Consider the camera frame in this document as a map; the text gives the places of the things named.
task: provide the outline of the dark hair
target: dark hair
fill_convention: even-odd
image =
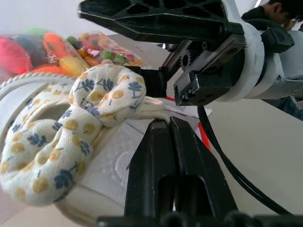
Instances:
[[[284,12],[289,13],[289,18],[293,19],[303,15],[303,0],[269,0],[269,5],[281,3]]]

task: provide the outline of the fabric bow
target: fabric bow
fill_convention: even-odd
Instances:
[[[83,73],[58,121],[33,121],[7,137],[0,168],[4,192],[36,206],[63,200],[89,165],[102,129],[135,115],[145,93],[143,78],[122,66]]]

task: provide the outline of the person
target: person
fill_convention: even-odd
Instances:
[[[303,0],[269,0],[268,3],[254,8],[242,16],[243,20],[265,19],[291,30],[296,17],[303,15]]]

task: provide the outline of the white wall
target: white wall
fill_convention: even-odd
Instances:
[[[0,32],[20,33],[33,27],[50,29],[68,37],[72,34],[99,30],[107,35],[112,31],[78,18],[81,0],[0,0]],[[242,15],[252,9],[257,0],[236,0]]]

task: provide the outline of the plastic bag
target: plastic bag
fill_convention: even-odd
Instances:
[[[101,32],[83,33],[79,37],[69,36],[66,39],[78,50],[80,56],[91,66],[103,63],[115,65],[138,66],[150,69],[151,66],[126,48]]]
[[[0,80],[27,72],[78,77],[90,68],[69,42],[44,31],[0,35]]]

